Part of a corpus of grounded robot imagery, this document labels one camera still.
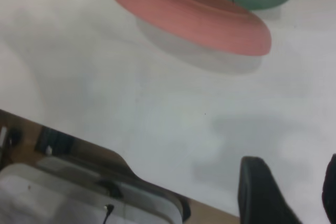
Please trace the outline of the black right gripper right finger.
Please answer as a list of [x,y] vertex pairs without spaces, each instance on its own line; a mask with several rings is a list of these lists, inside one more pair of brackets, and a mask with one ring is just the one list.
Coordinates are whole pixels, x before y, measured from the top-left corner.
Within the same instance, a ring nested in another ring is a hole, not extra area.
[[322,203],[327,217],[331,224],[335,224],[335,209],[336,209],[336,156],[332,155],[328,163],[323,189]]

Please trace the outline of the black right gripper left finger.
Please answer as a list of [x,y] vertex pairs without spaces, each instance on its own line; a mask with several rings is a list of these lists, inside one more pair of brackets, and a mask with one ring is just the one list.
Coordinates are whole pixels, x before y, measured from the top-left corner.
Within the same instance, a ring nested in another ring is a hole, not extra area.
[[241,159],[237,200],[240,223],[301,223],[259,157]]

